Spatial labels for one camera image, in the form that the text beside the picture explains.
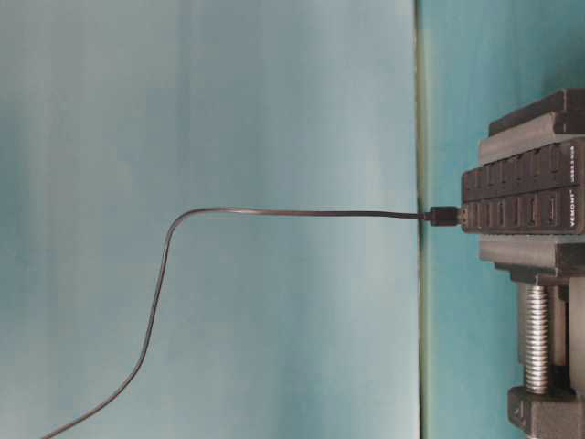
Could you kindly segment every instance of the metal screw rod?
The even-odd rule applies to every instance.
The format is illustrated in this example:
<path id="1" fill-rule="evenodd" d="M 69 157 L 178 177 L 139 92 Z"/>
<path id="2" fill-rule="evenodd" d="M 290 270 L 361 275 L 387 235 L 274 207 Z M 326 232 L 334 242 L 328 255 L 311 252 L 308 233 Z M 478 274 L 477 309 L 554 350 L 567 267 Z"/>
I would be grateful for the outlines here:
<path id="1" fill-rule="evenodd" d="M 548 391 L 548 294 L 543 286 L 526 291 L 526 390 L 542 395 Z"/>

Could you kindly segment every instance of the teal wall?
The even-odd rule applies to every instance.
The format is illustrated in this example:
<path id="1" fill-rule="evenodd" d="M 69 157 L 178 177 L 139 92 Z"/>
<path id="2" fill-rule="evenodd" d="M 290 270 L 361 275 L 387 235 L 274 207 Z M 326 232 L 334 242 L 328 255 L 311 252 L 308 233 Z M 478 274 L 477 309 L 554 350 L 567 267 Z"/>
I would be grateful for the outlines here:
<path id="1" fill-rule="evenodd" d="M 585 3 L 419 0 L 423 204 L 457 204 L 487 125 L 563 87 L 585 87 Z M 424 437 L 524 437 L 506 419 L 516 296 L 477 238 L 425 230 Z"/>
<path id="2" fill-rule="evenodd" d="M 413 211 L 413 37 L 408 0 L 1 2 L 0 435 L 119 384 L 182 210 Z M 417 437 L 416 227 L 189 221 L 63 437 Z"/>

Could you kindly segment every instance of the cable bend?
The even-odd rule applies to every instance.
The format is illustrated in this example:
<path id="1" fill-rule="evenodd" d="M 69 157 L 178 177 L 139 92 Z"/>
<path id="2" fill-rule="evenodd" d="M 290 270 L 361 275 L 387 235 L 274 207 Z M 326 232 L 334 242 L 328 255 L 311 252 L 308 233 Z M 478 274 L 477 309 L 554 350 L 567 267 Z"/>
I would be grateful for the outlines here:
<path id="1" fill-rule="evenodd" d="M 171 247 L 171 240 L 176 228 L 187 218 L 195 215 L 204 213 L 230 213 L 240 215 L 264 215 L 273 217 L 383 217 L 383 218 L 400 218 L 407 220 L 424 220 L 424 215 L 419 213 L 398 213 L 398 212 L 387 212 L 383 210 L 280 210 L 280 209 L 253 209 L 253 208 L 233 208 L 233 207 L 218 207 L 218 208 L 201 208 L 191 209 L 187 212 L 182 213 L 171 223 L 168 231 L 165 235 L 165 243 L 163 245 L 163 257 L 161 260 L 160 268 L 158 270 L 158 277 L 156 279 L 156 287 L 154 289 L 153 303 L 150 308 L 150 315 L 148 316 L 148 325 L 146 326 L 146 333 L 144 334 L 144 341 L 140 351 L 140 355 L 136 364 L 134 365 L 130 374 L 126 379 L 118 386 L 118 388 L 106 399 L 100 402 L 98 405 L 88 410 L 81 416 L 75 418 L 73 421 L 66 423 L 56 430 L 45 434 L 41 439 L 51 439 L 57 435 L 67 431 L 69 428 L 74 427 L 78 423 L 82 423 L 88 418 L 91 418 L 94 414 L 99 412 L 101 409 L 109 405 L 115 400 L 132 382 L 140 368 L 144 363 L 146 352 L 150 344 L 151 335 L 153 334 L 154 318 L 156 317 L 156 310 L 158 308 L 158 301 L 160 299 L 161 290 L 163 287 L 163 281 L 165 279 L 166 272 L 166 261 L 168 259 L 169 249 Z"/>

